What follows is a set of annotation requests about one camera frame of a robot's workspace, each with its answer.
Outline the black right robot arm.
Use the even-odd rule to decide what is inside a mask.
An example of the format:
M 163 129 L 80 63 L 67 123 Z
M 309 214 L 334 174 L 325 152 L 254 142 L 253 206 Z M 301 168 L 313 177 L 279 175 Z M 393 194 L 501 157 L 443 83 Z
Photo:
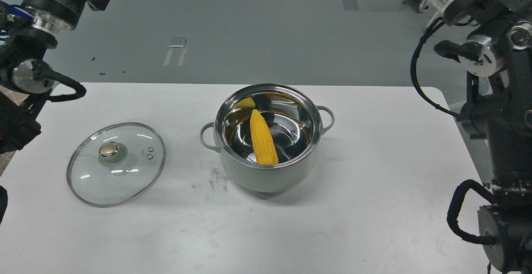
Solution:
M 465 242 L 481 245 L 487 270 L 530 274 L 532 268 L 531 0 L 402 0 L 422 13 L 433 9 L 411 58 L 414 88 L 435 109 L 453 116 L 471 139 L 487 141 L 491 183 L 466 180 L 454 191 L 447 225 Z M 443 25 L 475 26 L 462 44 L 444 40 L 439 56 L 467 70 L 467 99 L 459 113 L 429 99 L 417 62 Z

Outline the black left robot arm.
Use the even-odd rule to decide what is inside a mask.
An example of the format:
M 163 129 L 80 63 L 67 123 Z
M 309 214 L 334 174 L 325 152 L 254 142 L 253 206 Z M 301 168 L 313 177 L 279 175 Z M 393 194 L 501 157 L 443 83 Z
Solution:
M 20 151 L 41 134 L 37 117 L 45 103 L 77 100 L 86 88 L 43 58 L 57 47 L 61 30 L 76 29 L 82 11 L 104 11 L 110 0 L 22 0 L 1 2 L 1 86 L 27 97 L 21 104 L 1 94 L 0 151 Z

